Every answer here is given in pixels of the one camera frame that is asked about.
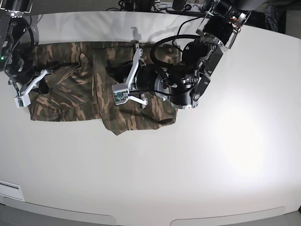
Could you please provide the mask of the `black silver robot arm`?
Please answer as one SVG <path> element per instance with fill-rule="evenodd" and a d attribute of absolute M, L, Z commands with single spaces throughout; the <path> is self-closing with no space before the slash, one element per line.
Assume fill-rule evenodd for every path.
<path fill-rule="evenodd" d="M 242 10 L 228 0 L 206 1 L 204 13 L 196 34 L 177 33 L 156 42 L 150 50 L 150 64 L 145 63 L 143 49 L 134 40 L 132 60 L 106 68 L 116 81 L 112 86 L 116 105 L 132 100 L 145 107 L 149 103 L 145 93 L 168 100 L 178 109 L 198 105 L 223 53 L 232 47 L 251 15 L 250 11 Z M 161 45 L 179 39 L 189 40 L 185 48 L 180 49 L 182 57 L 179 63 L 165 63 L 157 59 L 155 53 Z"/>
<path fill-rule="evenodd" d="M 35 40 L 32 18 L 28 22 L 25 16 L 32 5 L 32 0 L 0 2 L 0 70 L 9 77 L 8 84 L 13 85 L 18 96 L 41 75 L 30 59 Z"/>

